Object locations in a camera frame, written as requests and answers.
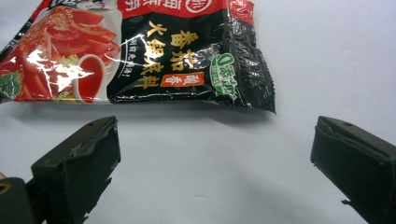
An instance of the plastic food packet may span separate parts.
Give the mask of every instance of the plastic food packet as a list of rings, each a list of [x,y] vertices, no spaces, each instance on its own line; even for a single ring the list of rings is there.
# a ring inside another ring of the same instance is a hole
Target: plastic food packet
[[[10,100],[275,112],[249,0],[45,0],[0,53],[0,101]]]

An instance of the white background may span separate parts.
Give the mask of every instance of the white background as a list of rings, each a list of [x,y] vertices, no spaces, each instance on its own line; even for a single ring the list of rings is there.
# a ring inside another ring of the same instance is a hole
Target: white background
[[[0,171],[119,120],[122,162],[86,223],[365,223],[309,160],[319,115],[396,145],[396,1],[254,0],[277,114],[206,104],[0,105]],[[0,0],[0,46],[38,0]]]

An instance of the red packet section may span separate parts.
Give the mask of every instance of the red packet section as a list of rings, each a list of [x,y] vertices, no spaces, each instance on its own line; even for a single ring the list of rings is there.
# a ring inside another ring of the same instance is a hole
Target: red packet section
[[[205,84],[204,73],[169,74],[163,76],[161,87],[192,87]]]

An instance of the hot pot seasoning packet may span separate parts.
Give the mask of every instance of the hot pot seasoning packet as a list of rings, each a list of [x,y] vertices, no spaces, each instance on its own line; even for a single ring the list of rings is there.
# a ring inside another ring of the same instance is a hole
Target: hot pot seasoning packet
[[[0,53],[0,101],[204,101],[275,112],[249,0],[44,0]]]

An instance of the red sauce image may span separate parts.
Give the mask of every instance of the red sauce image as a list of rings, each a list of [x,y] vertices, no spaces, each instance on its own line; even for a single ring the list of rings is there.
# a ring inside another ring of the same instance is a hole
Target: red sauce image
[[[87,57],[80,63],[83,76],[78,79],[78,93],[86,103],[93,103],[104,79],[104,64],[94,56]]]

